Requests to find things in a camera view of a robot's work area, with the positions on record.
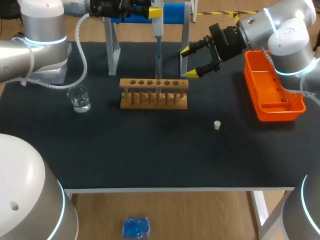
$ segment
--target wooden floor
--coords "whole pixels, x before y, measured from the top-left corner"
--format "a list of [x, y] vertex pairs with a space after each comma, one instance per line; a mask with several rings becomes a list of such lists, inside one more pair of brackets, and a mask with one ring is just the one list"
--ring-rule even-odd
[[[199, 0], [198, 11], [256, 11], [278, 0]], [[249, 15], [243, 14], [240, 19]], [[68, 40], [74, 41], [77, 17], [65, 17]], [[208, 27], [234, 25], [226, 15], [198, 15], [190, 26], [190, 41], [209, 34]], [[10, 39], [22, 29], [18, 20], [4, 20], [1, 39]], [[149, 24], [117, 24], [122, 42], [154, 42]], [[316, 42], [320, 20], [309, 29]], [[164, 41], [181, 41], [182, 27], [166, 25]], [[105, 42], [101, 18], [92, 18], [80, 31], [83, 42]], [[264, 192], [271, 212], [282, 197], [281, 191]], [[149, 217], [151, 240], [254, 240], [257, 228], [247, 192], [110, 193], [74, 195], [79, 218], [79, 240], [120, 240], [125, 217]], [[275, 238], [282, 240], [281, 234]]]

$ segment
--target small white cap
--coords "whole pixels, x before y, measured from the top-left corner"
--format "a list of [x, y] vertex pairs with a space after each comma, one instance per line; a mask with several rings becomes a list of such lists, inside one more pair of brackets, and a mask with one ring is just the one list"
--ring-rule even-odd
[[214, 121], [214, 129], [215, 130], [219, 130], [220, 126], [221, 126], [221, 122], [220, 121]]

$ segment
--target orange plastic tray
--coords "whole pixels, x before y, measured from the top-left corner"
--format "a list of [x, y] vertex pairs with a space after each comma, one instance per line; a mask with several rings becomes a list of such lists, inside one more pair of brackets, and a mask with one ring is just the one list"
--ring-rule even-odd
[[306, 111], [304, 96], [283, 90], [275, 69], [262, 51], [247, 51], [244, 56], [245, 80], [261, 121], [294, 121]]

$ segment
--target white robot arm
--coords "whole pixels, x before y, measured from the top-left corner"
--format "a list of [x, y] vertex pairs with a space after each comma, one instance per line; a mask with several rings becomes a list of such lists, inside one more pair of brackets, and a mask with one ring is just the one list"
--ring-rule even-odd
[[183, 57], [207, 46], [211, 63], [189, 72], [189, 78], [201, 78], [219, 64], [242, 53], [244, 49], [261, 50], [268, 46], [282, 86], [300, 91], [320, 90], [320, 64], [314, 58], [307, 28], [316, 22], [312, 0], [283, 0], [241, 21], [239, 27], [221, 30], [218, 24], [209, 27], [210, 36], [191, 43], [181, 52]]
[[[163, 0], [20, 0], [25, 38], [0, 40], [0, 83], [27, 81], [53, 89], [67, 89], [86, 76], [87, 63], [81, 49], [79, 28], [89, 17], [126, 18], [131, 14], [152, 19], [159, 42], [163, 35]], [[83, 61], [83, 74], [73, 84], [55, 86], [28, 79], [29, 74], [62, 67], [67, 63], [64, 14], [82, 16], [75, 40]]]
[[60, 0], [20, 3], [25, 41], [0, 41], [0, 82], [35, 71], [52, 70], [67, 62], [64, 6]]

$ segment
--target black table surface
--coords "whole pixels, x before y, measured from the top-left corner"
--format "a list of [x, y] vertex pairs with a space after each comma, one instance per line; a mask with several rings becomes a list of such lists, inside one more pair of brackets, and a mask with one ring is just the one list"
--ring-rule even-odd
[[[243, 55], [190, 80], [188, 110], [129, 110], [120, 109], [119, 79], [154, 78], [156, 45], [121, 43], [116, 77], [108, 76], [105, 43], [82, 45], [88, 113], [75, 113], [65, 90], [31, 84], [8, 84], [0, 101], [0, 133], [34, 146], [64, 188], [295, 187], [318, 166], [319, 107], [307, 99], [306, 113], [294, 122], [260, 122]], [[179, 47], [163, 44], [163, 79], [180, 77]], [[202, 49], [189, 57], [188, 69], [209, 60]], [[82, 69], [73, 44], [66, 81]]]

